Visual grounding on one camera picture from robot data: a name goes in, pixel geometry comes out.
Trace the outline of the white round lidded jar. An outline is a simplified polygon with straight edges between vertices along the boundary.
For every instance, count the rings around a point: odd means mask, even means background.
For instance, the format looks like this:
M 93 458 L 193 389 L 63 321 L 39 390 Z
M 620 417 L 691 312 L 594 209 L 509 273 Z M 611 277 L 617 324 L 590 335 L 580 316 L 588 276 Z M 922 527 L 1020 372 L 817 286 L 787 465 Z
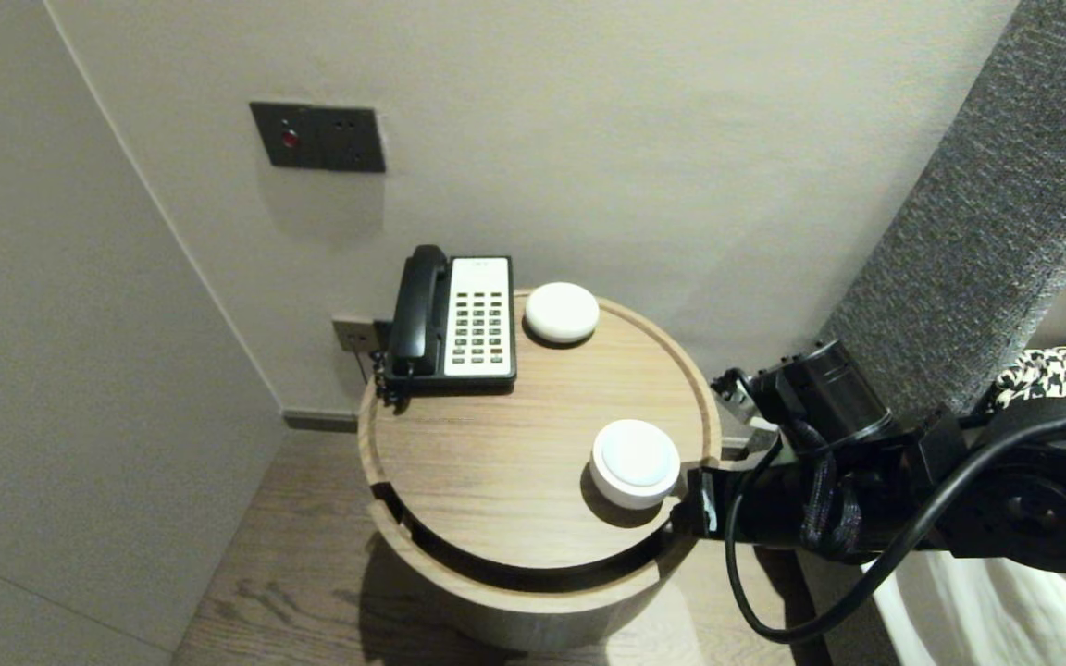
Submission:
M 589 480 L 619 509 L 644 511 L 668 497 L 680 476 L 680 455 L 660 427 L 642 420 L 608 423 L 589 451 Z

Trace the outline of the round wooden bedside table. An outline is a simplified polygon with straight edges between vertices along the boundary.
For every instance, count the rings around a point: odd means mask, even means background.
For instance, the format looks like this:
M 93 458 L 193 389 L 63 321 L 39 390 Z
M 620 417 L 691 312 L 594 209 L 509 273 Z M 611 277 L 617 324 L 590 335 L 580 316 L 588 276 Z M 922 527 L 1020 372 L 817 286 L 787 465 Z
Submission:
M 722 422 L 702 371 L 667 332 L 614 300 L 598 307 L 595 332 L 575 347 L 517 334 L 506 395 L 417 395 L 395 413 L 365 388 L 369 485 L 388 485 L 450 547 L 516 569 L 578 569 L 646 543 L 676 498 L 642 511 L 605 501 L 589 477 L 593 439 L 640 420 L 664 431 L 682 462 L 715 461 Z

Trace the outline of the white pebble shaped puck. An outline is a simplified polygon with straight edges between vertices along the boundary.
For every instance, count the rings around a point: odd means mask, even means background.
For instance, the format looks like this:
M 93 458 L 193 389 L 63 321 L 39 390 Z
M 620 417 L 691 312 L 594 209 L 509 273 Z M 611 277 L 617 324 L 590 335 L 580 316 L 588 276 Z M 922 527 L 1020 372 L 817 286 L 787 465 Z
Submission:
M 538 286 L 524 304 L 526 328 L 547 344 L 579 344 L 595 332 L 600 319 L 596 296 L 570 282 Z

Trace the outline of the white bed sheet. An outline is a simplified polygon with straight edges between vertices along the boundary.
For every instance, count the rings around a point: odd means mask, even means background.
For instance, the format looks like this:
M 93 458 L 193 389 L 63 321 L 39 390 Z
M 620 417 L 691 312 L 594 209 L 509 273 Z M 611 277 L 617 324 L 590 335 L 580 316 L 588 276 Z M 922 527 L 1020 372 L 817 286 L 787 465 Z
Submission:
M 873 599 L 902 666 L 1066 666 L 1066 573 L 912 553 Z

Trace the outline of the black white keypad telephone base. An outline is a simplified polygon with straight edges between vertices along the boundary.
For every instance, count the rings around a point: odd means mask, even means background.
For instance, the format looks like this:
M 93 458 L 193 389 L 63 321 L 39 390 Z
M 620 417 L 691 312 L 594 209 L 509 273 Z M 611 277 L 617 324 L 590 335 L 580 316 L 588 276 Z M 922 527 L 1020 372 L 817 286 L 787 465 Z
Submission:
M 445 256 L 447 266 L 439 283 L 439 362 L 431 375 L 395 376 L 390 370 L 389 330 L 378 364 L 379 379 L 397 397 L 427 391 L 510 389 L 515 383 L 511 257 Z

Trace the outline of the black telephone handset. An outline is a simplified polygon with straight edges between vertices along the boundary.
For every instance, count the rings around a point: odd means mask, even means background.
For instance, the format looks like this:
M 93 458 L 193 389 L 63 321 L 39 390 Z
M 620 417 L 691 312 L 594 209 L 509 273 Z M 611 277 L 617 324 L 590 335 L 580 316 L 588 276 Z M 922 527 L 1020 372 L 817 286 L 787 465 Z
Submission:
M 395 376 L 426 376 L 439 362 L 440 296 L 447 256 L 440 246 L 419 245 L 403 263 L 390 328 L 390 370 Z

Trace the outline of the grey fabric headboard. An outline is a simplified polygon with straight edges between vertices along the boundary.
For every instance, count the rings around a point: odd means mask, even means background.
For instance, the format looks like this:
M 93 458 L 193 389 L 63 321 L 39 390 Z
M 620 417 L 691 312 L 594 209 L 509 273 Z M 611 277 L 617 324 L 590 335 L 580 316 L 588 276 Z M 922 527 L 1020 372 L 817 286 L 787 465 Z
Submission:
M 1066 286 L 1066 0 L 1020 0 L 821 328 L 897 416 L 969 413 Z

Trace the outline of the grey wall socket plate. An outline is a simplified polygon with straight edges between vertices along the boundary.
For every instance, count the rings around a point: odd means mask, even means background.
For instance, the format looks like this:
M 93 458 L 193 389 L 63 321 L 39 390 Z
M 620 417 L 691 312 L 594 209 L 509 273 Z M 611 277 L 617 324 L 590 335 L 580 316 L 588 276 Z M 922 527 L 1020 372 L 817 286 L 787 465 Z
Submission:
M 354 354 L 371 354 L 381 350 L 379 328 L 371 319 L 334 316 L 332 327 L 340 350 Z

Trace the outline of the dark wall switch panel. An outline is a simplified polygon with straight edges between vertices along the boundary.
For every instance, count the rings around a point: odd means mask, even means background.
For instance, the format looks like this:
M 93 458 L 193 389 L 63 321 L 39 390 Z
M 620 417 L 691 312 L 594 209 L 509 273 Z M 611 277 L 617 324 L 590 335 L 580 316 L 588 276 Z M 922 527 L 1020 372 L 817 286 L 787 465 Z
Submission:
M 340 173 L 388 170 L 373 108 L 251 102 L 251 117 L 275 167 Z

